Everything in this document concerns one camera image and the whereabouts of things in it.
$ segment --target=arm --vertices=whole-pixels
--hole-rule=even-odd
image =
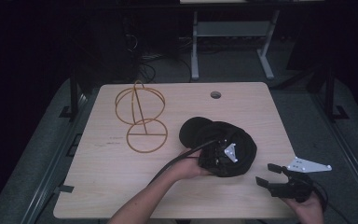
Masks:
[[[197,158],[199,154],[200,151],[193,153],[191,156]],[[176,181],[209,174],[198,166],[197,161],[196,159],[184,159],[174,164],[154,182],[125,203],[108,223],[146,223],[162,197]]]
[[[295,211],[301,224],[324,224],[324,212],[319,198],[314,192],[303,203],[298,203],[294,199],[282,198],[282,200]]]

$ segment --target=wire sculpture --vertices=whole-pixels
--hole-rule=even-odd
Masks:
[[[139,92],[141,92],[141,91],[148,91],[148,92],[153,93],[162,102],[162,109],[153,118],[145,118],[145,116],[144,116],[145,113],[142,109],[141,100],[139,98]],[[118,105],[121,102],[121,100],[129,94],[131,94],[131,120],[124,120],[118,114],[117,109],[118,109]],[[141,119],[138,119],[138,120],[135,117],[134,98],[136,99],[136,104],[138,105],[139,113],[140,113],[140,117],[141,117]],[[154,90],[152,88],[145,87],[145,85],[140,80],[136,80],[135,83],[133,84],[132,88],[127,88],[124,91],[121,91],[117,95],[116,110],[115,110],[116,115],[117,115],[118,119],[120,119],[122,122],[124,122],[126,124],[130,124],[130,128],[128,129],[127,134],[126,134],[126,139],[127,139],[127,144],[129,145],[129,147],[132,150],[139,152],[139,153],[150,153],[150,152],[154,152],[154,151],[158,150],[165,144],[165,142],[167,141],[167,137],[168,137],[168,130],[167,130],[167,127],[165,126],[165,124],[157,119],[164,111],[164,108],[165,108],[165,98],[162,95],[162,93],[157,90]],[[146,126],[147,126],[147,124],[149,124],[151,122],[159,123],[164,129],[164,133],[151,133],[150,131],[148,131]],[[142,125],[144,127],[144,130],[145,130],[144,132],[137,133],[137,132],[133,131],[133,128],[135,126],[139,126],[139,125]],[[130,136],[163,136],[164,139],[163,139],[162,143],[160,145],[158,145],[157,147],[147,149],[147,150],[141,150],[141,149],[133,146],[133,144],[131,143],[131,140],[130,140]]]

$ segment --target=white metal frame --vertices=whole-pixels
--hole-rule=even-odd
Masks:
[[[198,80],[199,59],[197,55],[198,36],[265,36],[266,42],[257,50],[264,73],[268,79],[274,75],[267,60],[267,51],[280,11],[275,10],[270,21],[198,21],[198,12],[194,12],[193,21],[193,49],[191,52],[191,78]]]

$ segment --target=forearm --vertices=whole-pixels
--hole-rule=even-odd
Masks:
[[[305,213],[296,213],[301,224],[324,224],[323,215],[315,216]]]
[[[146,223],[162,197],[176,181],[177,179],[172,172],[164,172],[153,183],[124,204],[108,223]]]

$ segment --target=person's hand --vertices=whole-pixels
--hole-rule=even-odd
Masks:
[[[319,197],[315,194],[315,192],[312,192],[310,198],[303,203],[298,203],[295,199],[281,199],[287,203],[293,211],[295,211],[301,224],[324,223],[324,212],[322,210]]]
[[[170,167],[167,172],[170,172],[172,175],[174,175],[177,180],[190,179],[198,175],[209,175],[210,173],[207,170],[199,167],[199,155],[200,150],[189,155],[189,158],[178,161],[172,167]]]

